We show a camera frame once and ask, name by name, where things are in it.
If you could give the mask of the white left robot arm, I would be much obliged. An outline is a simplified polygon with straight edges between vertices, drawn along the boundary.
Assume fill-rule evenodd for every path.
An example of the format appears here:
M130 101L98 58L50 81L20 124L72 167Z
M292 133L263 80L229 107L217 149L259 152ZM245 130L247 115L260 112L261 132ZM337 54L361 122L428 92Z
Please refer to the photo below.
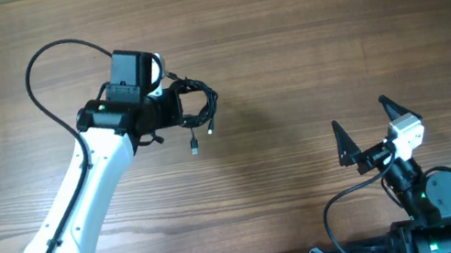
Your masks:
M132 164L142 137L178 126L181 107L161 87L164 60L157 53L116 50L111 78L79 112L69 168L41 228L24 253L96 253L116 186Z

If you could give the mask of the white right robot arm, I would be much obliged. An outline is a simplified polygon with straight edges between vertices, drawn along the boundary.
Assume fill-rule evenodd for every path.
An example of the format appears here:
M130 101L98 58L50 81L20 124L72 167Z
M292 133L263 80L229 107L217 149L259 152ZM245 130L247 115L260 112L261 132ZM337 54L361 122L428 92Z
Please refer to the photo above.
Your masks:
M340 165L359 174L376 171L381 187L409 218L391 224L380 238L346 247L348 253L451 253L451 168L423 170L413 152L424 140L423 118L385 95L379 97L390 123L387 136L361 150L349 134L332 124Z

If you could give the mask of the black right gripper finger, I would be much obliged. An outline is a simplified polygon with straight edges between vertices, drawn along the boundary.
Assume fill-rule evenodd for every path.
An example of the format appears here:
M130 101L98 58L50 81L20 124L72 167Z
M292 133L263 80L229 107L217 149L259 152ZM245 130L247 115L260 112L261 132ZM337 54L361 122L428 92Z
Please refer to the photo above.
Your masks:
M417 117L418 119L422 119L422 117L415 113L413 110L411 111L409 108L403 107L402 105L397 104L392 99L388 98L386 95L379 96L379 103L383 106L387 116L391 121L397 120L398 118L405 116L407 114L411 114L412 116Z
M359 147L336 120L333 120L331 126L334 130L340 165L347 167L356 164L361 154Z

